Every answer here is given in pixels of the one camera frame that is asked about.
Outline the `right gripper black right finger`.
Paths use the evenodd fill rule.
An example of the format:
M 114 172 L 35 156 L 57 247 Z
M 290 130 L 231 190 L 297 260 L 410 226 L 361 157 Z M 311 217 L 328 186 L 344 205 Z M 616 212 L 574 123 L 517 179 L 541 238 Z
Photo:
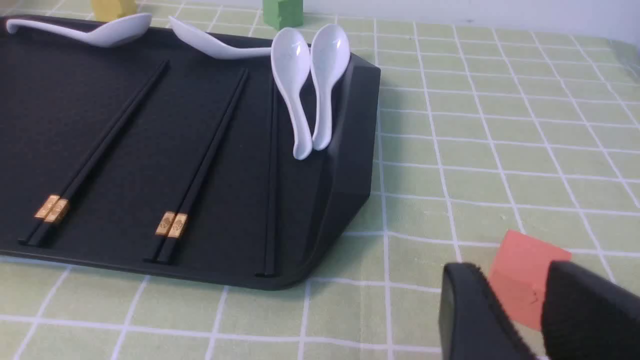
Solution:
M 551 360 L 640 357 L 639 296 L 573 262 L 551 262 L 541 325 Z

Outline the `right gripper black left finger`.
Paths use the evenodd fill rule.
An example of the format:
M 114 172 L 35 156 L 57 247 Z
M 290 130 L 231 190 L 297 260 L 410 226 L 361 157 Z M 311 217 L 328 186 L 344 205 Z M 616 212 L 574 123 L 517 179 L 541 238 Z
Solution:
M 535 354 L 510 321 L 477 265 L 443 267 L 438 313 L 444 360 L 534 360 Z

